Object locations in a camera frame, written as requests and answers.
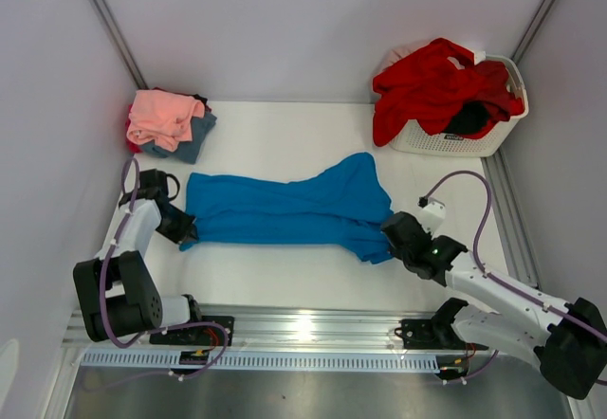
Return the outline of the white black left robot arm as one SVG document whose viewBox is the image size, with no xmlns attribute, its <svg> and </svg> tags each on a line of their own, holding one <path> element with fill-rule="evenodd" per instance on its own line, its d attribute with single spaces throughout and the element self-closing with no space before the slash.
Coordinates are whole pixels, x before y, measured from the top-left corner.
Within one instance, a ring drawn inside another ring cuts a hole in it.
<svg viewBox="0 0 607 419">
<path fill-rule="evenodd" d="M 144 262 L 154 234 L 177 246 L 198 241 L 194 218 L 173 205 L 170 173 L 152 169 L 138 174 L 138 189 L 119 200 L 120 220 L 114 234 L 89 261 L 73 269 L 83 324 L 94 342 L 138 335 L 156 329 L 182 343 L 202 338 L 204 320 L 194 312 L 191 295 L 161 297 Z"/>
</svg>

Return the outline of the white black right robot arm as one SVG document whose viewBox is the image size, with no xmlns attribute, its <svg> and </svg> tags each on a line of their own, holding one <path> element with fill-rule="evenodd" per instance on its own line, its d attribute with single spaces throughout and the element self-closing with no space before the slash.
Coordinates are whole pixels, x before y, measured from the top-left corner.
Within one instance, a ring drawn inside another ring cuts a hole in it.
<svg viewBox="0 0 607 419">
<path fill-rule="evenodd" d="M 449 236 L 433 236 L 406 212 L 381 226 L 394 255 L 419 278 L 466 294 L 434 315 L 432 337 L 443 347 L 479 343 L 526 362 L 559 392 L 585 399 L 606 368 L 606 324 L 599 309 L 579 298 L 555 298 L 482 266 Z"/>
</svg>

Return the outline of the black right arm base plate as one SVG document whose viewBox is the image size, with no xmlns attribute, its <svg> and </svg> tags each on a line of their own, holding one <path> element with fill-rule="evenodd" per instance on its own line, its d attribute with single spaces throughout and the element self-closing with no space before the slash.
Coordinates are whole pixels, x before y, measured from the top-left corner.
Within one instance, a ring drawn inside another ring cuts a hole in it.
<svg viewBox="0 0 607 419">
<path fill-rule="evenodd" d="M 480 343 L 465 342 L 455 334 L 453 325 L 453 321 L 439 319 L 402 319 L 393 330 L 393 335 L 402 341 L 404 349 L 409 350 L 488 349 L 488 346 Z"/>
</svg>

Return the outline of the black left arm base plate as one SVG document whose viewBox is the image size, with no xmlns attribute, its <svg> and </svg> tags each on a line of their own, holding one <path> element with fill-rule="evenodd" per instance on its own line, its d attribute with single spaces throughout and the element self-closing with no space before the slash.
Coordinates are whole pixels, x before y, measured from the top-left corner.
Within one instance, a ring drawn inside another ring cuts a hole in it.
<svg viewBox="0 0 607 419">
<path fill-rule="evenodd" d="M 189 329 L 168 331 L 166 334 L 154 334 L 149 338 L 152 345 L 165 346 L 203 346 L 221 347 L 227 341 L 232 344 L 232 333 L 235 323 L 233 316 L 204 316 L 203 321 L 208 321 L 222 326 L 226 329 L 228 338 L 224 338 L 222 332 L 212 326 L 199 326 Z"/>
</svg>

